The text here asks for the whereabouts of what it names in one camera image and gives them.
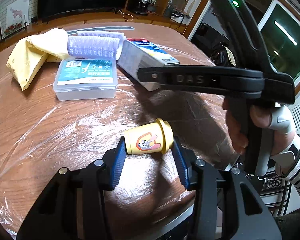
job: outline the yellow cup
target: yellow cup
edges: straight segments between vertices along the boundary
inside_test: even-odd
[[[167,153],[173,146],[173,133],[167,121],[155,122],[131,128],[124,132],[128,154]]]

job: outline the potted plant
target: potted plant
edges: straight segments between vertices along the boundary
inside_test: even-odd
[[[148,9],[147,9],[147,12],[148,13],[155,13],[155,10],[156,10],[156,5],[155,5],[155,2],[157,0],[150,0],[150,3],[148,5]]]

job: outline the gripper handle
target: gripper handle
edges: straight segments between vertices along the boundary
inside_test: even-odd
[[[274,130],[254,125],[249,113],[251,105],[251,101],[247,99],[229,98],[231,114],[241,124],[240,132],[245,134],[249,141],[245,153],[244,171],[263,176],[268,169]]]

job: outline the white box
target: white box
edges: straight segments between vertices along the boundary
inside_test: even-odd
[[[145,67],[180,65],[180,61],[146,39],[126,39],[123,42],[122,53],[118,60],[118,65],[148,91],[153,91],[158,89],[160,84],[154,82],[141,82],[137,77],[138,69]]]

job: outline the table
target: table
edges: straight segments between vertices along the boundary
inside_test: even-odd
[[[66,30],[119,25],[128,38],[159,44],[181,64],[213,65],[173,29],[141,23],[90,23]],[[126,129],[162,118],[184,146],[224,168],[236,159],[221,96],[146,91],[120,68],[115,98],[58,101],[59,63],[45,63],[24,92],[5,66],[14,46],[0,52],[0,223],[15,235],[27,212],[61,167],[85,167],[115,148]],[[129,239],[181,210],[194,198],[180,184],[171,152],[129,155],[119,185],[105,193],[115,239]]]

